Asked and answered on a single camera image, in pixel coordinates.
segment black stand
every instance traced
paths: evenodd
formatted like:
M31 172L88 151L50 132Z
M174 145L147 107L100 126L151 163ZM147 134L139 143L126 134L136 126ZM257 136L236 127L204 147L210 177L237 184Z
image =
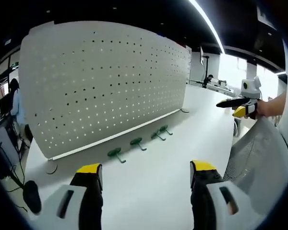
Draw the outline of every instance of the black stand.
M205 78L203 82L203 88L207 88L207 83L208 83L208 62L209 62L209 56L203 56L206 59L206 73L205 73Z

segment office floor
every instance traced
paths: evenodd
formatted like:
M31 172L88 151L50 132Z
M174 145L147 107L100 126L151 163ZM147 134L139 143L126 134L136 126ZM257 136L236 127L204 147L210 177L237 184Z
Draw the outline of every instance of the office floor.
M240 132L240 135L238 137L234 137L233 138L233 144L235 144L243 135L245 135L251 129L251 127L254 124L255 124L254 120L243 118L242 121L241 121L241 127L240 127L241 128L241 132ZM21 160L21 164L22 164L23 170L25 170L25 167L26 167L26 161L27 161L28 152L29 152L28 149L24 150L24 154L23 154L23 157L22 157L22 160ZM19 177L19 179L22 181L24 177L23 177L22 170L21 170L21 167L20 167L19 164L16 166L15 172L16 172L17 176ZM3 179L2 180L2 184L5 187L6 191L10 191L10 190L13 190L13 189L18 187L17 184L10 178ZM24 203L23 194L22 194L22 190L21 189L17 189L17 190L15 190L13 192L10 192L9 195L10 195L10 198L12 199L12 201L16 205L28 209L27 205ZM27 212L24 209L19 208L19 207L18 207L18 209L23 214L24 217L28 216Z

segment white table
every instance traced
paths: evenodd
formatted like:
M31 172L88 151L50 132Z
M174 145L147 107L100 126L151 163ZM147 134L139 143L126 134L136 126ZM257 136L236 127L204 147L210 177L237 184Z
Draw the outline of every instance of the white table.
M179 111L130 136L125 134L58 159L58 170L53 175L45 173L47 159L33 140L26 180L37 183L43 202L62 184L69 184L82 165L100 162L104 185L103 230L190 230L193 228L190 161L208 161L221 175L228 163L234 118L230 109L216 107L216 103L225 98L223 94L188 85L183 108L189 110L189 114ZM164 122L176 124L169 126L172 136L162 135L166 141L150 140L143 144L147 151L134 148L122 154L127 160L124 164L108 159L106 150L119 143L124 149L132 136L146 136Z
M223 93L223 94L231 96L231 97L236 97L236 95L232 89L224 89L222 87L215 86L212 84L207 84L207 89L210 89L210 90L213 90L216 92L220 92L220 93Z

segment light strip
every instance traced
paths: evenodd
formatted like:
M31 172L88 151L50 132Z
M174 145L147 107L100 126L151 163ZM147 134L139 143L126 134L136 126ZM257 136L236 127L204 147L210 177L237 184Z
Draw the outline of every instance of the light strip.
M211 21L207 17L206 13L203 11L203 9L200 7L200 5L195 0L189 0L189 2L197 9L197 11L201 14L203 19L206 21L206 23L209 26L211 32L215 36L215 39L216 39L217 43L219 44L222 53L225 54L225 50L223 48L221 40L220 40L219 36L217 35L217 32L216 32L215 28L213 27Z
M286 71L276 73L276 75L282 75L282 74L286 74Z
M63 153L63 154L61 154L61 155L59 155L59 156L55 156L55 157L51 158L50 160L57 160L57 159L60 159L60 158L62 158L62 157L66 157L66 156L71 155L71 154L74 154L74 153L76 153L76 152L80 152L80 151L85 150L85 149L88 149L88 148L90 148L90 147L99 145L99 144L104 143L104 142L106 142L106 141L108 141L108 140L112 140L112 139L117 138L117 137L119 137L119 136L122 136L122 135L124 135L124 134L126 134L126 133L132 132L132 131L134 131L134 130L136 130L136 129L138 129L138 128L142 128L143 126L146 126L146 125L148 125L148 124L150 124L150 123L153 123L153 122L155 122L155 121L157 121L157 120L160 120L160 119L162 119L163 117L166 117L166 116L169 116L169 115L171 115L171 114L174 114L174 113L176 113L176 112L179 111L179 110L180 110L180 109L176 109L176 110L174 110L174 111L172 111L172 112L170 112L170 113L164 114L164 115L162 115L162 116L160 116L160 117L157 117L157 118L155 118L155 119L153 119L153 120L147 121L147 122L145 122L145 123L143 123L143 124L140 124L140 125L138 125L138 126L135 126L135 127L130 128L130 129L127 129L127 130L125 130L125 131L122 131L122 132L120 132L120 133L114 134L114 135L112 135L112 136L110 136L110 137L107 137L107 138L104 138L104 139L102 139L102 140L96 141L96 142L94 142L94 143L91 143L91 144L82 146L82 147L77 148L77 149L74 149L74 150L72 150L72 151Z

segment office ceiling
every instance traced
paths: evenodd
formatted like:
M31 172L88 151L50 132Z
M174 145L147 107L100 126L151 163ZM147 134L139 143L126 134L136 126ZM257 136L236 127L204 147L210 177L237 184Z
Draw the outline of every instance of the office ceiling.
M281 69L285 55L280 34L258 22L257 8L252 0L197 0L214 25L224 46L246 50L262 56ZM95 0L95 1L24 1L0 7L0 57L21 43L30 28L54 21L64 23L98 20L124 23L166 36L181 45L198 51L220 53L206 22L188 0ZM226 53L280 71L267 62L237 50Z

